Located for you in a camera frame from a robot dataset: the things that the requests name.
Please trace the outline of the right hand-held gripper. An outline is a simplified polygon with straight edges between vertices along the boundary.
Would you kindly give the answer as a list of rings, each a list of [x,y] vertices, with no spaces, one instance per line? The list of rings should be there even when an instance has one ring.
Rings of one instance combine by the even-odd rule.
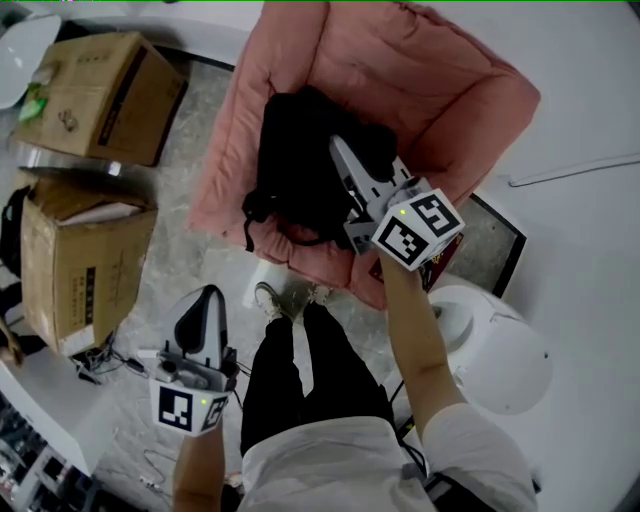
[[[465,223],[440,189],[414,177],[399,157],[392,162],[391,182],[369,159],[359,155],[339,135],[329,152],[343,187],[355,201],[344,230],[354,250],[376,248],[409,271],[441,253]]]

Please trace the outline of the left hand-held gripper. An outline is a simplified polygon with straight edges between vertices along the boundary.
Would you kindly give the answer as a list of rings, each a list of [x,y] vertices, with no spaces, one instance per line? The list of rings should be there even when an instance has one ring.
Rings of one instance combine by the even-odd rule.
[[[182,297],[165,317],[169,343],[156,352],[149,378],[153,422],[185,436],[218,428],[235,391],[237,351],[226,347],[222,292],[206,285]],[[204,363],[185,356],[201,356]]]

